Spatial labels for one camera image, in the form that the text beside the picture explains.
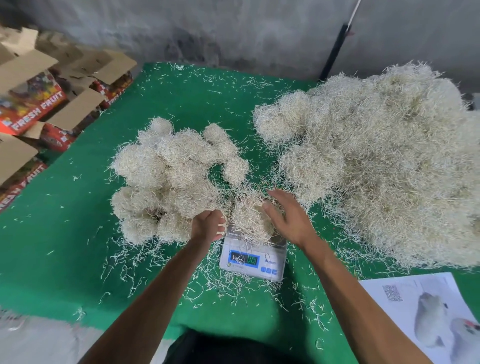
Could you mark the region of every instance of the green felt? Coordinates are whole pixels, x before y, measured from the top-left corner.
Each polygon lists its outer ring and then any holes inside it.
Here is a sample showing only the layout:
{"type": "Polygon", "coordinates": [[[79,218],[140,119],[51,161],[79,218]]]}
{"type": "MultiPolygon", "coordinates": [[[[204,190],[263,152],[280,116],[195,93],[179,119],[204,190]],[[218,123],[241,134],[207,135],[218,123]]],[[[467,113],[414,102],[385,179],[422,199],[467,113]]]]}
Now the green felt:
{"type": "MultiPolygon", "coordinates": [[[[78,317],[75,312],[81,307],[86,313],[82,324],[106,329],[160,270],[145,261],[135,269],[132,280],[122,281],[120,264],[104,278],[109,257],[118,250],[112,242],[119,237],[118,220],[109,200],[122,183],[111,182],[107,170],[116,147],[134,140],[137,130],[156,116],[171,119],[176,130],[201,131],[209,122],[217,122],[242,142],[242,156],[254,170],[250,179],[259,182],[274,159],[254,138],[254,106],[271,103],[289,90],[313,86],[218,69],[147,65],[112,108],[0,215],[0,304],[23,314],[70,321],[78,317]],[[141,285],[128,297],[139,279],[143,279],[141,285]]],[[[324,238],[333,240],[338,229],[322,218],[319,207],[314,210],[319,212],[315,227],[324,238]]],[[[166,247],[163,254],[170,256],[175,249],[166,247]]],[[[365,278],[386,276],[383,262],[353,262],[350,269],[361,269],[365,278]]],[[[455,271],[454,275],[467,304],[480,317],[480,274],[455,271]]],[[[198,296],[205,284],[200,275],[189,284],[194,292],[189,290],[181,300],[165,337],[176,338],[184,327],[192,327],[261,340],[317,363],[356,362],[318,278],[305,256],[293,247],[285,276],[277,298],[288,312],[270,292],[259,289],[258,279],[246,284],[237,299],[219,298],[216,291],[204,287],[203,294],[191,301],[188,298],[198,296]],[[293,282],[299,284],[307,304],[317,299],[316,311],[325,329],[313,321],[316,316],[311,310],[299,310],[300,305],[294,304],[299,297],[293,282]]]]}

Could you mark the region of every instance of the hand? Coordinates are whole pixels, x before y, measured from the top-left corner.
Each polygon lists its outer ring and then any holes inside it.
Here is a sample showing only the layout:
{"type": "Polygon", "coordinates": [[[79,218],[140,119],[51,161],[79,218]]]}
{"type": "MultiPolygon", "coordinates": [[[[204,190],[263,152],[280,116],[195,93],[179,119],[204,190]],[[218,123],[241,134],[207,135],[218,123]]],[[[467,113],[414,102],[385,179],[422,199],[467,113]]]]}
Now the hand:
{"type": "Polygon", "coordinates": [[[220,224],[224,223],[225,218],[220,210],[205,210],[193,218],[190,240],[207,243],[210,246],[210,243],[222,237],[225,227],[220,224]]]}
{"type": "Polygon", "coordinates": [[[263,204],[265,213],[284,238],[302,250],[305,244],[319,238],[307,213],[292,194],[279,189],[268,191],[268,194],[277,199],[285,210],[285,215],[282,215],[270,202],[263,204]]]}

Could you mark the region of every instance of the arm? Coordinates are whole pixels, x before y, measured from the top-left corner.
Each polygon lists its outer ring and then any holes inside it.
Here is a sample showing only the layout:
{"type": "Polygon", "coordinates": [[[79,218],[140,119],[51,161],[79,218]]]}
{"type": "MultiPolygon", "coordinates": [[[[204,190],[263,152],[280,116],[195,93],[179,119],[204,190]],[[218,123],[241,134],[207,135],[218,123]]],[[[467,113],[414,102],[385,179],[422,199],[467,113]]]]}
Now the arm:
{"type": "Polygon", "coordinates": [[[360,363],[427,364],[431,361],[398,328],[337,259],[321,239],[293,195],[274,190],[285,210],[281,215],[270,203],[264,210],[278,232],[297,245],[313,264],[330,304],[360,363]]]}
{"type": "Polygon", "coordinates": [[[219,210],[192,222],[190,241],[164,266],[142,294],[115,320],[79,364],[149,364],[193,272],[225,222],[219,210]]]}

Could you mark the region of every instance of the green table cover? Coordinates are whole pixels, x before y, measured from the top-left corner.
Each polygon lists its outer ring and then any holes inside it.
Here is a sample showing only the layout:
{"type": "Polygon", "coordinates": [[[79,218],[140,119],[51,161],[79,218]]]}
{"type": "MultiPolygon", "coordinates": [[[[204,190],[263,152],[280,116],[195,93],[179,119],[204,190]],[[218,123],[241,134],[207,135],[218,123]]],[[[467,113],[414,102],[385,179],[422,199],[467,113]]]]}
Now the green table cover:
{"type": "MultiPolygon", "coordinates": [[[[172,120],[176,131],[184,127],[201,131],[209,122],[217,122],[241,142],[242,156],[253,166],[249,178],[259,182],[268,179],[275,159],[255,136],[254,106],[313,86],[220,69],[146,65],[125,94],[0,215],[2,307],[69,321],[75,321],[80,310],[85,313],[81,324],[106,329],[160,270],[146,259],[133,274],[132,259],[137,254],[133,251],[124,264],[112,268],[110,257],[120,248],[114,243],[119,237],[118,220],[109,200],[122,181],[112,180],[107,167],[117,146],[134,140],[153,117],[172,120]]],[[[313,219],[316,229],[335,241],[339,228],[322,217],[318,206],[313,212],[318,212],[313,219]]],[[[352,243],[341,246],[359,249],[352,243]]],[[[172,256],[176,249],[166,246],[162,254],[172,256]]],[[[372,279],[387,276],[392,262],[387,263],[351,260],[348,266],[359,277],[372,279]]],[[[410,274],[428,272],[432,271],[414,269],[410,274]]],[[[279,291],[271,292],[264,282],[253,279],[234,298],[208,291],[199,274],[190,282],[165,338],[174,339],[191,327],[260,340],[316,363],[355,363],[317,276],[293,246],[285,276],[279,291]]],[[[454,271],[454,276],[467,304],[480,317],[478,270],[454,271]]]]}

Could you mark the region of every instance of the black pipe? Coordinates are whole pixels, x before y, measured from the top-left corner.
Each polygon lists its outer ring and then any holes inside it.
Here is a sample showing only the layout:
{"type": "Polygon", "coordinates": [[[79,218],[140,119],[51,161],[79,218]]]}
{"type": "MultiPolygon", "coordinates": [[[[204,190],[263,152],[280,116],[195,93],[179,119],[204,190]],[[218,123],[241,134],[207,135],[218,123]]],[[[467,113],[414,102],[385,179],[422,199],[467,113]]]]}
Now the black pipe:
{"type": "Polygon", "coordinates": [[[336,37],[335,44],[330,51],[330,55],[328,56],[327,62],[325,63],[325,67],[322,70],[320,77],[318,78],[318,82],[325,82],[327,80],[328,74],[332,70],[333,64],[338,56],[338,53],[340,52],[340,48],[342,48],[343,42],[347,37],[348,30],[348,24],[343,24],[340,32],[338,33],[338,36],[336,37]]]}

